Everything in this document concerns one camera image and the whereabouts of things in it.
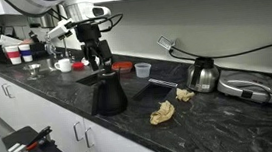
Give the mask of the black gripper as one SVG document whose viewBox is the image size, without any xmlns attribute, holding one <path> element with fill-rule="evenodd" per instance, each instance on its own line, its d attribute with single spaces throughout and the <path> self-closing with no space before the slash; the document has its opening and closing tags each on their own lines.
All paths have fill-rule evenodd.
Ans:
<svg viewBox="0 0 272 152">
<path fill-rule="evenodd" d="M 76 26 L 75 32 L 77 39 L 83 42 L 81 47 L 85 53 L 85 58 L 88 59 L 92 69 L 98 70 L 98 64 L 95 58 L 101 57 L 103 62 L 103 69 L 105 72 L 110 73 L 112 67 L 112 53 L 109 49 L 108 42 L 106 40 L 100 40 L 101 32 L 98 25 L 86 23 Z"/>
</svg>

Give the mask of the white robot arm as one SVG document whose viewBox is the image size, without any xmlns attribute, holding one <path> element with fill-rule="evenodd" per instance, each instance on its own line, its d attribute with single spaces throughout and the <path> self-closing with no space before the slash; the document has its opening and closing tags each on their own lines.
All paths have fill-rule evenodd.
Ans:
<svg viewBox="0 0 272 152">
<path fill-rule="evenodd" d="M 7 4 L 23 15 L 29 17 L 42 16 L 55 5 L 62 5 L 67 18 L 59 21 L 48 36 L 51 39 L 64 39 L 76 33 L 76 38 L 83 43 L 82 51 L 85 59 L 89 61 L 94 71 L 99 67 L 95 61 L 99 57 L 99 62 L 103 65 L 104 71 L 111 72 L 112 53 L 106 40 L 100 40 L 102 31 L 99 24 L 105 22 L 111 15 L 111 10 L 107 7 L 95 6 L 90 0 L 5 0 Z"/>
</svg>

